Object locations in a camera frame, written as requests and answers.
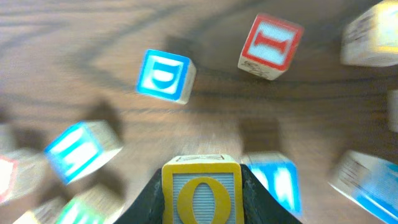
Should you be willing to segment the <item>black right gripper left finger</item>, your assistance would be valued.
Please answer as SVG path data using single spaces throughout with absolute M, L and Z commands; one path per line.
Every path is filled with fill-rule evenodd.
M 157 169 L 132 205 L 114 224 L 162 224 L 164 210 L 162 170 Z

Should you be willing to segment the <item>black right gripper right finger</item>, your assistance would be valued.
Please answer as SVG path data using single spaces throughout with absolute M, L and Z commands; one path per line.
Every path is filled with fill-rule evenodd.
M 245 224 L 302 224 L 265 189 L 247 165 L 240 167 Z

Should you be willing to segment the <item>yellow O letter block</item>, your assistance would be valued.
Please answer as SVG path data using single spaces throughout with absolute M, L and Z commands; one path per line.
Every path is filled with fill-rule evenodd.
M 162 222 L 244 223 L 241 166 L 226 154 L 176 156 L 162 167 Z

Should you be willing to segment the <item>green R letter block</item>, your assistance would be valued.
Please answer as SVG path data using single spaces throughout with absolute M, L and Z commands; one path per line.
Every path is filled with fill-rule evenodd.
M 56 224 L 114 223 L 125 206 L 122 197 L 102 184 L 74 196 L 62 209 Z

